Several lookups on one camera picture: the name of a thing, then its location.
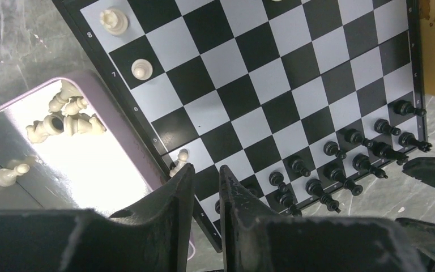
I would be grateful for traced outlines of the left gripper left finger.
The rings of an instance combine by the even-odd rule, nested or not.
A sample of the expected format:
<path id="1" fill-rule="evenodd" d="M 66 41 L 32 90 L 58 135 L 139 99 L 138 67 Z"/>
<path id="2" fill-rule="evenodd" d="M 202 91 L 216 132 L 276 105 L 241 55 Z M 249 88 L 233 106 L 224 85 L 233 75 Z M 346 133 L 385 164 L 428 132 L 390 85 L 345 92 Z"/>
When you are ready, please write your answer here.
<path id="1" fill-rule="evenodd" d="M 195 169 L 138 202 L 85 210 L 0 210 L 0 271 L 185 271 Z"/>

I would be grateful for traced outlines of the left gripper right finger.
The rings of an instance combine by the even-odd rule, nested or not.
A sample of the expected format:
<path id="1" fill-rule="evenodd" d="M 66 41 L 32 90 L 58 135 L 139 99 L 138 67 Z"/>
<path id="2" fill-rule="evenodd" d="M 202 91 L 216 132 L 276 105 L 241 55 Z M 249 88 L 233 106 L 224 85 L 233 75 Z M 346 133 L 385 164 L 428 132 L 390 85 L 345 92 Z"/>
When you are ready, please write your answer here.
<path id="1" fill-rule="evenodd" d="M 278 214 L 220 168 L 225 271 L 425 271 L 404 229 L 369 217 Z"/>

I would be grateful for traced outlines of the white pawn file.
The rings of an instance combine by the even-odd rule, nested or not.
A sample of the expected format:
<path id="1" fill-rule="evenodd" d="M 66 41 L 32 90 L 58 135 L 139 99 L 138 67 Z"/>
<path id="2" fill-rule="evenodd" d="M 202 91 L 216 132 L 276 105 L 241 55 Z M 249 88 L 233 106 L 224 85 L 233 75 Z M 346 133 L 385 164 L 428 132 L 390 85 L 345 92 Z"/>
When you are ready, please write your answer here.
<path id="1" fill-rule="evenodd" d="M 148 80 L 152 76 L 153 67 L 146 59 L 137 59 L 131 65 L 131 73 L 138 80 Z"/>

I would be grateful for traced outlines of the white rook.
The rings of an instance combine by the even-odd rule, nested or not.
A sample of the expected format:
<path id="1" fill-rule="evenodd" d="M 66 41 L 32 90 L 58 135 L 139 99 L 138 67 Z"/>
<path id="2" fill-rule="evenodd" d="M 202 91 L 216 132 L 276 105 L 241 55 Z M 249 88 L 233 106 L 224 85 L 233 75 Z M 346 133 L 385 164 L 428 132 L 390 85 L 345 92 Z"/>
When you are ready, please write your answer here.
<path id="1" fill-rule="evenodd" d="M 104 29 L 114 36 L 123 34 L 129 26 L 127 16 L 117 8 L 105 9 L 100 13 L 99 20 Z"/>

